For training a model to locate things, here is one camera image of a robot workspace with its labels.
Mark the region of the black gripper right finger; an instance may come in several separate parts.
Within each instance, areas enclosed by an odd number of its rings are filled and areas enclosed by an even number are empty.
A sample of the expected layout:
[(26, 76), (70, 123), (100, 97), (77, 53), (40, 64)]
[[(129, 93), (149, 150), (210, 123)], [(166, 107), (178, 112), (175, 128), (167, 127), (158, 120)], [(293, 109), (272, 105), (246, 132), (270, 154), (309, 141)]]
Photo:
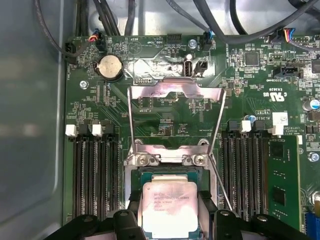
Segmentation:
[(197, 193), (198, 222), (205, 240), (309, 240), (310, 237), (279, 219), (256, 214), (249, 221), (218, 209), (209, 191)]

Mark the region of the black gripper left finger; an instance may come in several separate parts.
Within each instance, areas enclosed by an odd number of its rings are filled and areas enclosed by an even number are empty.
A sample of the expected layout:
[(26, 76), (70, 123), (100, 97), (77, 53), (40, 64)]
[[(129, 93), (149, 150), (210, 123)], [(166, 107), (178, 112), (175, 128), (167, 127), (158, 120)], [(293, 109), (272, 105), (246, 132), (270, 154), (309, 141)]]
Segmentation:
[(99, 220), (84, 214), (58, 229), (59, 240), (142, 240), (143, 230), (138, 225), (141, 191), (133, 191), (127, 209), (119, 210), (112, 217)]

